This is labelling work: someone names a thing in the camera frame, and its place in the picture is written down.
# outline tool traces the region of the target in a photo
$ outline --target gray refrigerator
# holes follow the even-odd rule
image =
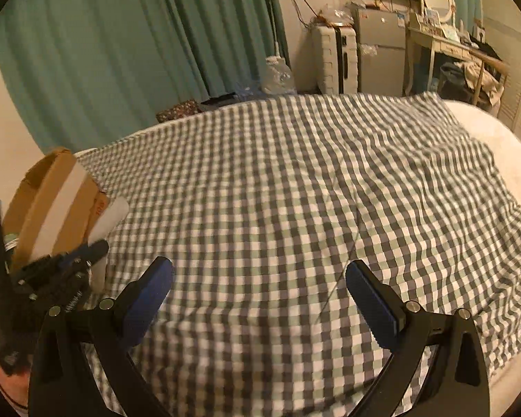
[[[359,47],[359,92],[403,96],[405,17],[376,9],[352,12]]]

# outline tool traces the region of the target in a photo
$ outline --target checkered blanket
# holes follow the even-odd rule
[[[357,258],[403,300],[470,309],[490,374],[521,349],[521,206],[433,94],[255,101],[81,161],[131,207],[108,239],[107,294],[157,255],[176,268],[132,352],[174,416],[348,414],[388,357],[346,290]]]

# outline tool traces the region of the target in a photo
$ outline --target person's skin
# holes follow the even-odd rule
[[[12,400],[25,407],[29,400],[29,376],[29,370],[22,374],[7,376],[0,368],[0,386]]]

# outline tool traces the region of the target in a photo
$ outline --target cardboard box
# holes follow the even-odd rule
[[[4,215],[4,235],[18,234],[10,272],[81,245],[107,206],[107,196],[69,150],[49,153],[27,172]]]

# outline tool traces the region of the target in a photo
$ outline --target metal screw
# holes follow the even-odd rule
[[[464,320],[468,320],[469,318],[471,318],[471,313],[467,309],[458,309],[457,313]]]
[[[111,309],[114,306],[114,300],[111,298],[106,298],[105,300],[102,300],[98,306],[102,310]]]
[[[406,308],[409,312],[417,313],[421,310],[421,305],[417,301],[407,301]]]
[[[53,306],[48,311],[48,315],[50,315],[51,317],[57,317],[58,315],[60,315],[60,312],[61,312],[60,306]]]

